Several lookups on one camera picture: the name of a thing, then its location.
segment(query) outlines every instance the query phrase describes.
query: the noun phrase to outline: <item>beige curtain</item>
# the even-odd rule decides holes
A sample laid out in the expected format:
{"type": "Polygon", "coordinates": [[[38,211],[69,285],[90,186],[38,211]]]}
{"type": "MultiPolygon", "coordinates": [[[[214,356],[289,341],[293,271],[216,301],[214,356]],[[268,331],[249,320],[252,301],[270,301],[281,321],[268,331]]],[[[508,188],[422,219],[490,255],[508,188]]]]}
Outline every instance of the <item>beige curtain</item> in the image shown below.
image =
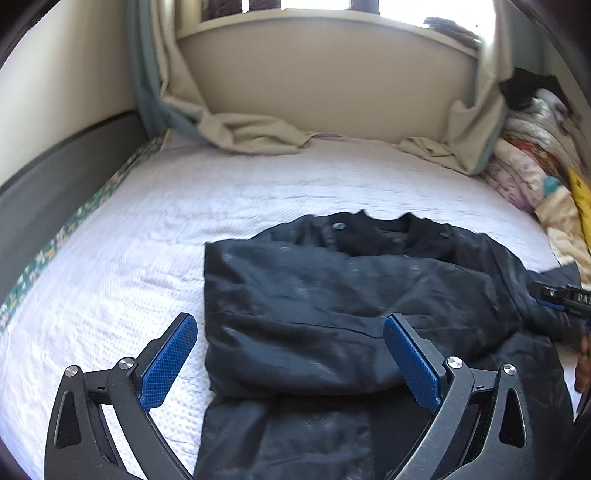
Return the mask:
{"type": "Polygon", "coordinates": [[[266,115],[211,113],[177,45],[176,0],[150,0],[160,99],[182,112],[211,143],[241,153],[295,153],[309,139],[288,123],[266,115]]]}
{"type": "Polygon", "coordinates": [[[492,0],[489,15],[483,15],[483,20],[494,21],[482,34],[474,105],[467,107],[460,100],[452,104],[442,143],[409,137],[400,143],[401,150],[467,175],[484,170],[506,115],[499,83],[513,74],[506,1],[492,0]]]}

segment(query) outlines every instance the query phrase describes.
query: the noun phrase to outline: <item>folded blanket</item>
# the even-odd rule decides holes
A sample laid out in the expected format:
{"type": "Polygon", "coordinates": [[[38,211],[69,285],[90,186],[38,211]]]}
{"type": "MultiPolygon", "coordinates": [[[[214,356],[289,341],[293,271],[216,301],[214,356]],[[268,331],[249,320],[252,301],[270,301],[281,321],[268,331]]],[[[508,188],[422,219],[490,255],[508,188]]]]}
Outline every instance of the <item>folded blanket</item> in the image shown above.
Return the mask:
{"type": "Polygon", "coordinates": [[[574,152],[575,156],[571,156],[572,152],[567,152],[555,136],[538,124],[510,116],[505,123],[505,132],[539,145],[558,158],[564,168],[581,171],[579,155],[576,154],[576,151],[574,152]]]}
{"type": "Polygon", "coordinates": [[[527,153],[500,138],[495,144],[494,155],[517,175],[516,183],[531,207],[544,198],[545,171],[527,153]]]}
{"type": "Polygon", "coordinates": [[[482,178],[507,202],[516,206],[519,210],[533,213],[533,208],[522,192],[523,182],[519,184],[519,177],[509,165],[505,165],[498,158],[492,157],[482,173],[482,178]]]}
{"type": "Polygon", "coordinates": [[[562,185],[569,188],[569,176],[558,161],[558,158],[528,140],[523,140],[506,132],[503,132],[502,137],[511,145],[533,158],[547,176],[557,178],[562,185]]]}
{"type": "Polygon", "coordinates": [[[556,95],[538,90],[529,107],[510,112],[482,178],[515,207],[535,212],[560,264],[576,262],[584,288],[590,288],[591,190],[564,129],[566,115],[556,95]]]}
{"type": "Polygon", "coordinates": [[[535,209],[550,246],[561,265],[577,263],[583,288],[591,290],[591,255],[583,236],[573,196],[560,187],[535,209]]]}

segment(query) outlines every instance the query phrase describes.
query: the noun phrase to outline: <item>floral fabric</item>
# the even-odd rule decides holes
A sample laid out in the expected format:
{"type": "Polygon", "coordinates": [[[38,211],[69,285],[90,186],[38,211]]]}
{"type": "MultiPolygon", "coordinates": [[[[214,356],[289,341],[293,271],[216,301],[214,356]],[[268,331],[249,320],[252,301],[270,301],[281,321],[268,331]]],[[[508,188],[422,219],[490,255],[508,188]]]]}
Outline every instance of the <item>floral fabric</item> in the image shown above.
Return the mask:
{"type": "Polygon", "coordinates": [[[31,290],[31,287],[37,281],[43,269],[56,256],[57,251],[68,241],[82,222],[113,195],[134,167],[159,152],[163,140],[164,136],[156,137],[142,147],[139,147],[107,183],[90,200],[78,208],[76,213],[61,227],[55,237],[28,263],[23,273],[18,277],[16,285],[14,285],[8,297],[0,306],[0,335],[8,326],[14,312],[31,290]]]}

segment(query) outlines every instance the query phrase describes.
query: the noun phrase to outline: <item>white bedsheet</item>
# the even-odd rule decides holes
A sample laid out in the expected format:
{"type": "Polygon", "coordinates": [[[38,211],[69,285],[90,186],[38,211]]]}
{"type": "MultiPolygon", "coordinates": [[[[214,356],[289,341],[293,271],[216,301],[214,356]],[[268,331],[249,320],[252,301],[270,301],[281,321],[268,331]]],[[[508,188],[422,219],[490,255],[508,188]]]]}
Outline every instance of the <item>white bedsheet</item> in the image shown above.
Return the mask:
{"type": "MultiPolygon", "coordinates": [[[[72,235],[0,339],[0,434],[17,461],[33,480],[43,477],[48,419],[68,365],[110,368],[189,312],[197,345],[152,416],[192,471],[212,398],[203,366],[204,242],[359,209],[485,232],[529,269],[558,265],[540,226],[484,182],[381,142],[313,139],[296,155],[267,157],[173,137],[72,235]]],[[[143,476],[112,409],[107,415],[126,466],[143,476]]]]}

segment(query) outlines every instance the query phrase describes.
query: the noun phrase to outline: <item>blue gripper pad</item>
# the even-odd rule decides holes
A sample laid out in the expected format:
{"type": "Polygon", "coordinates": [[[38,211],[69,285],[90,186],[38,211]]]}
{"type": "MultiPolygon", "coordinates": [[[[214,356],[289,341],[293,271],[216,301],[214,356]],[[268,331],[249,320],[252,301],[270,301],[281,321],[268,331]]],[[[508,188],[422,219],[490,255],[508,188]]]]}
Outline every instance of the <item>blue gripper pad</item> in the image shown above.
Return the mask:
{"type": "Polygon", "coordinates": [[[144,411],[162,405],[196,341],[197,322],[187,315],[142,377],[139,403],[144,411]]]}
{"type": "Polygon", "coordinates": [[[442,402],[439,378],[393,315],[384,323],[384,341],[419,406],[434,414],[442,402]]]}

